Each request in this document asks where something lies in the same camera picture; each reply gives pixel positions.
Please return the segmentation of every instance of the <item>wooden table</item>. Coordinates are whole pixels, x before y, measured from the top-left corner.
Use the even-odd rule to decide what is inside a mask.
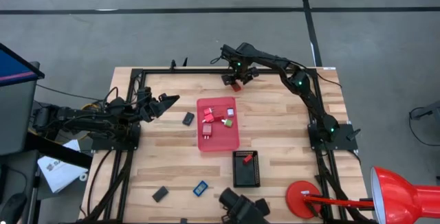
[[[131,70],[132,67],[115,68],[111,87],[118,87],[120,96],[127,95]],[[318,68],[318,73],[338,82],[334,69]],[[345,123],[348,117],[341,89],[321,79],[319,83],[326,111]],[[187,218],[191,223],[218,223],[226,213],[218,199],[227,187],[253,201],[265,198],[271,210],[266,217],[270,223],[322,222],[317,218],[306,221],[294,216],[285,203],[289,184],[306,180],[318,186],[314,179],[318,168],[307,134],[307,109],[298,96],[285,88],[278,75],[262,74],[237,93],[224,86],[218,74],[149,74],[146,86],[151,87],[155,97],[167,93],[178,94],[180,99],[161,118],[151,123],[141,122],[142,136],[133,158],[125,223],[178,223],[180,218]],[[232,153],[201,153],[197,148],[197,118],[190,126],[182,124],[187,111],[196,112],[197,99],[223,96],[236,98],[239,150],[258,151],[260,188],[233,188]],[[104,154],[105,151],[101,151],[93,156],[90,179]],[[114,154],[107,157],[97,176],[92,209],[108,189]],[[345,151],[336,151],[335,158],[347,196],[351,199],[367,197],[357,159]],[[201,180],[209,188],[197,197],[193,188]],[[90,183],[91,180],[82,201],[84,210]],[[166,186],[169,193],[156,203],[151,196],[161,186]],[[112,217],[116,217],[118,201],[119,191],[113,200]]]

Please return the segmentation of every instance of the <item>red lamp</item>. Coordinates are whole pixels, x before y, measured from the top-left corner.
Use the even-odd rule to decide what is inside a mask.
[[[440,218],[438,186],[413,186],[394,172],[373,167],[371,187],[380,224],[413,224],[419,217]]]

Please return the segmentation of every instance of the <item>black box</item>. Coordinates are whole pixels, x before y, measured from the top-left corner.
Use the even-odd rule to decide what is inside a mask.
[[[244,164],[243,160],[252,155],[252,159]],[[257,151],[232,152],[234,187],[260,187],[259,153]]]

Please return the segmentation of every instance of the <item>red tray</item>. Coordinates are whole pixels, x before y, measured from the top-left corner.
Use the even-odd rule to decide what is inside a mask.
[[[203,123],[205,119],[204,110],[213,108],[213,115],[224,116],[225,119],[232,120],[232,127],[226,127],[221,121],[214,121],[212,124],[212,136],[209,139],[204,139],[202,132]],[[234,109],[234,117],[228,117],[226,110]],[[239,123],[237,121],[237,107],[235,105],[235,98],[206,98],[197,100],[197,145],[200,151],[225,151],[236,150],[240,146],[239,138]]]

